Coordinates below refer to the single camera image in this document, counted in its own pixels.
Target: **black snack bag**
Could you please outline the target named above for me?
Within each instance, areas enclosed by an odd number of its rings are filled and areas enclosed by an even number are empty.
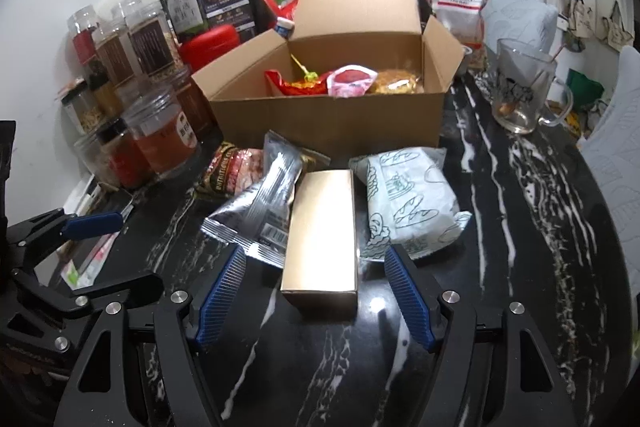
[[[209,27],[232,24],[242,42],[267,31],[275,15],[263,0],[202,0]]]

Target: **black lid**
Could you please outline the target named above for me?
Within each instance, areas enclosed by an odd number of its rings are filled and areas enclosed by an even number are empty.
[[[84,65],[84,76],[92,91],[100,89],[109,82],[107,69],[98,58],[94,57]]]
[[[62,97],[62,105],[68,105],[76,96],[78,96],[83,91],[86,91],[88,87],[89,86],[87,86],[87,83],[84,80],[79,82],[76,87],[74,87],[73,89],[69,89],[66,92],[66,95]]]
[[[98,130],[95,132],[95,136],[98,137],[98,141],[100,143],[106,144],[126,131],[127,124],[125,121],[122,118],[116,118],[116,120],[108,121],[98,127]]]

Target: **red container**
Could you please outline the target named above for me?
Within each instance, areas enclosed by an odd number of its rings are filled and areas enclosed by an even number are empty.
[[[195,73],[239,45],[238,32],[231,24],[225,24],[216,26],[180,46],[180,57]]]

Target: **green bag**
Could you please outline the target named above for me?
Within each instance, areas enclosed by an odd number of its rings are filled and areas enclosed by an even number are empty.
[[[589,108],[604,93],[604,87],[601,83],[574,70],[569,70],[566,85],[574,94],[574,110]]]

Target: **open cardboard box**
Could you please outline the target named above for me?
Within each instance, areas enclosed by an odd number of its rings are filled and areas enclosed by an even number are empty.
[[[348,64],[421,73],[424,93],[359,98],[281,95],[264,77],[319,74]],[[444,95],[462,61],[459,42],[436,19],[420,31],[417,0],[300,0],[289,42],[270,30],[218,58],[193,78],[225,139],[262,147],[273,129],[333,158],[408,146],[437,146]]]

